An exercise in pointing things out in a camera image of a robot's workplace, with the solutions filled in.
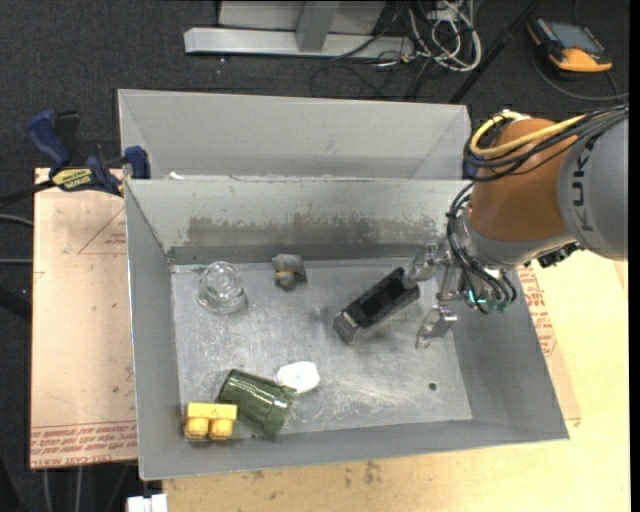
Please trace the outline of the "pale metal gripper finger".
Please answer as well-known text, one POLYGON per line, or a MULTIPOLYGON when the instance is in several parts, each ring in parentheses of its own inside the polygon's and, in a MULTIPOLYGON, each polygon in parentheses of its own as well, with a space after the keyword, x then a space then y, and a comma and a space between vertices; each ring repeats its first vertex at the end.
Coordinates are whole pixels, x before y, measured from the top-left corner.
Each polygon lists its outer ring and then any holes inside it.
POLYGON ((412 258, 405 270, 403 283, 407 288, 413 288, 420 282, 435 276, 439 269, 438 246, 425 244, 412 258))
POLYGON ((434 339, 443 338, 457 319, 457 314, 448 305, 432 307, 417 331, 415 348, 426 349, 434 339))

